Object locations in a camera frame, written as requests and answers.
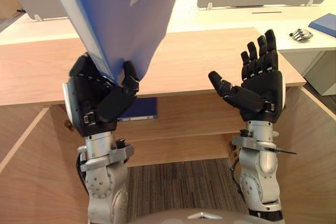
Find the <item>blue book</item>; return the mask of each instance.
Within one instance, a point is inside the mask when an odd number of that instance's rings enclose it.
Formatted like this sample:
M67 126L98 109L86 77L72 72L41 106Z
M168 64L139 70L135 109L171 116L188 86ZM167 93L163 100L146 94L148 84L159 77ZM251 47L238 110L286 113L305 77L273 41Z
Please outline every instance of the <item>blue book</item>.
M309 27L336 38L336 15L328 13L311 22Z
M156 112L157 98L137 98L118 119L120 122L154 119Z
M146 74L166 34L175 0L60 2L98 70L120 84L127 60L134 63L140 79Z

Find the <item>wooden cabinet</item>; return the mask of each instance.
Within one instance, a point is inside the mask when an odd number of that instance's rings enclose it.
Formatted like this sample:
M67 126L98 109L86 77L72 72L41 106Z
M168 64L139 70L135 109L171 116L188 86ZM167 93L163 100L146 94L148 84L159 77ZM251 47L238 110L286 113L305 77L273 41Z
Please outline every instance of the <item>wooden cabinet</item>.
M158 97L158 118L122 122L116 130L135 147L128 165L228 157L228 142L244 123L212 90L207 72L238 84L239 53L257 37L253 28L168 34L140 85L140 96ZM0 223L87 221L88 198L75 168L83 139L64 126L59 105L61 82L83 50L76 39L0 46L6 56L0 58ZM288 89L276 124L276 144L298 152L279 155L285 220L334 223L336 117L300 87L303 78L281 55L279 66L286 86L298 86Z

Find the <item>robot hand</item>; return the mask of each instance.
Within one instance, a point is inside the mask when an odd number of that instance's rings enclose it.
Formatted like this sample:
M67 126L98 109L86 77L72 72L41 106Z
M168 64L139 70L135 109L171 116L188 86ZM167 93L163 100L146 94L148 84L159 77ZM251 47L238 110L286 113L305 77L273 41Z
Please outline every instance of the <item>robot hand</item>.
M282 74L278 70L276 40L272 30L258 38L259 58L253 42L247 44L249 54L241 53L243 83L234 86L212 71L209 79L217 93L229 104L239 108L244 121L275 123L284 105Z
M88 53L72 67L63 91L69 118L82 136L114 131L118 116L137 98L139 79L133 63L126 61L123 68L118 86L100 74Z

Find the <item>wooden desk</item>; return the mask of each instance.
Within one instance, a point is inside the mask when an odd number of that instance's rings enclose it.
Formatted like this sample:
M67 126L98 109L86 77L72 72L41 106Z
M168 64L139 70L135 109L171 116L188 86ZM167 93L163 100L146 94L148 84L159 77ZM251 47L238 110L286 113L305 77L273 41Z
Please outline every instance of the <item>wooden desk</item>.
M254 28L167 34L158 47L139 97L213 92L212 70L234 84L241 83L240 53L260 34ZM61 84L86 50L80 39L58 39L0 46L0 105L63 103ZM279 68L286 85L306 81L281 55Z
M228 157L228 142L244 123L238 110L213 91L207 74L217 70L239 84L240 52L258 36L254 28L168 34L139 94L159 97L158 118L119 123L115 133L135 147L128 165ZM5 188L0 223L87 221L87 196L74 166L83 139L63 126L67 116L61 93L61 83L83 52L76 38L0 46L0 135L7 140L0 142ZM279 64L286 86L304 84L281 55ZM279 159L284 163L279 162L278 173L281 202L289 223L335 218L335 125L336 117L305 89L287 91L276 143L300 153ZM309 183L302 192L298 186L305 178Z

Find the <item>cable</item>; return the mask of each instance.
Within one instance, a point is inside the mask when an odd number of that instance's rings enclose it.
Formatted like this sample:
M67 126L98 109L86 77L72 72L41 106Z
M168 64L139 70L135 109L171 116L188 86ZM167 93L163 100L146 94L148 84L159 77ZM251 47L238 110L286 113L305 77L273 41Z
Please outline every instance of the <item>cable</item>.
M236 184L236 187L237 187L237 192L240 194L243 202L245 202L245 198L244 198L244 194L243 194L243 191L242 189L240 188L240 184L237 182L236 178L235 178L235 171L236 171L236 165L238 164L239 162L239 157L236 158L236 160L234 161L232 167L230 168L230 171L231 171L231 178L233 180L233 182Z
M89 195L89 192L86 188L86 185L85 185L85 173L82 173L82 171L80 170L80 153L78 154L77 156L77 160L76 160L76 169L77 169L77 173L78 173L78 177L80 179L80 181L82 182L82 185L86 191L86 193Z

